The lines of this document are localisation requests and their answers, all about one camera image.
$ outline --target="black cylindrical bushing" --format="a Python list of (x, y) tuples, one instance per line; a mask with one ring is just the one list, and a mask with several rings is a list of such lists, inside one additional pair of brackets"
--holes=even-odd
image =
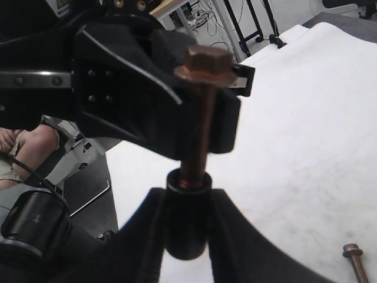
[(179, 169), (167, 176), (165, 247), (175, 258), (199, 257), (207, 245), (212, 179), (206, 173), (198, 189), (179, 185)]
[(1, 225), (0, 262), (32, 267), (61, 246), (70, 231), (70, 215), (61, 199), (44, 191), (25, 192)]

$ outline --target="person's hand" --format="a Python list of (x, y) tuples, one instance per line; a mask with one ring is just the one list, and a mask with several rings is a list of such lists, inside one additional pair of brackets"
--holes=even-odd
[(0, 152), (9, 153), (15, 145), (16, 137), (21, 130), (0, 128)]

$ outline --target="copper bolt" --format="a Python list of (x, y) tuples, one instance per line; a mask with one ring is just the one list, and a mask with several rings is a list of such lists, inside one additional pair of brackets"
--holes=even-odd
[(181, 187), (202, 186), (217, 90), (232, 85), (237, 78), (232, 72), (232, 60), (231, 53), (226, 50), (194, 45), (188, 48), (184, 65), (174, 70), (176, 76), (193, 84), (200, 106), (194, 153), (181, 162)]
[(366, 277), (363, 263), (360, 259), (360, 256), (362, 254), (363, 251), (355, 243), (348, 243), (343, 247), (343, 256), (345, 258), (349, 258), (349, 260), (351, 261), (358, 283), (369, 283), (368, 277)]

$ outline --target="khaki shorts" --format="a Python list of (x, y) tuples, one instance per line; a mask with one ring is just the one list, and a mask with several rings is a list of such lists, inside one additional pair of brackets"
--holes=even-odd
[[(10, 156), (15, 157), (18, 153), (18, 147), (19, 147), (19, 141), (21, 140), (22, 135), (26, 133), (26, 130), (23, 130), (20, 132), (20, 134), (17, 135), (15, 145), (9, 152)], [(59, 149), (59, 133), (58, 131), (55, 130), (55, 134), (57, 135), (58, 138), (58, 143), (55, 148)], [(22, 183), (21, 178), (18, 176), (16, 171), (13, 170), (12, 168), (12, 162), (10, 158), (6, 158), (4, 155), (0, 155), (0, 180), (13, 180), (18, 183)]]

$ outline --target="white table surface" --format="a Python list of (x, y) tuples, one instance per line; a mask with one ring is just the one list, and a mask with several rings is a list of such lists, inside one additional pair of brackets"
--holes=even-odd
[[(281, 50), (245, 61), (257, 71), (252, 96), (242, 98), (235, 150), (211, 154), (207, 171), (214, 187), (225, 188), (292, 258), (354, 283), (342, 247), (356, 242), (375, 282), (377, 45), (329, 24), (292, 38)], [(107, 162), (120, 226), (179, 166), (127, 142), (110, 150)], [(208, 254), (190, 262), (165, 254), (161, 282), (213, 282)]]

